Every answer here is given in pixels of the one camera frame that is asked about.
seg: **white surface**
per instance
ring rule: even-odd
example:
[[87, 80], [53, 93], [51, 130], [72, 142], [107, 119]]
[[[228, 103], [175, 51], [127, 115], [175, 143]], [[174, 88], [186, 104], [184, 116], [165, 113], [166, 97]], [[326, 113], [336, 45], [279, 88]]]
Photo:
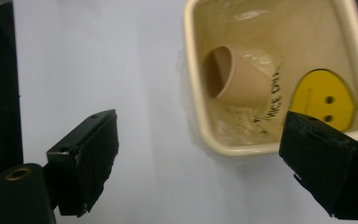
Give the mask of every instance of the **white surface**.
[[194, 143], [181, 86], [185, 2], [15, 2], [26, 162], [44, 165], [87, 116], [118, 114], [120, 149], [102, 197], [82, 218], [56, 213], [58, 223], [346, 223], [278, 155], [233, 161]]

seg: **yellow smiley face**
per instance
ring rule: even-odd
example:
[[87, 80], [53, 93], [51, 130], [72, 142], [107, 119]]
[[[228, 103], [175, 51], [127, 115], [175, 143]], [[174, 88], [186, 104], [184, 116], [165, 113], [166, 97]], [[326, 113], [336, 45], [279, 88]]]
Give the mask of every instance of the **yellow smiley face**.
[[355, 102], [343, 79], [320, 69], [301, 79], [290, 110], [315, 117], [339, 131], [345, 131], [351, 127]]

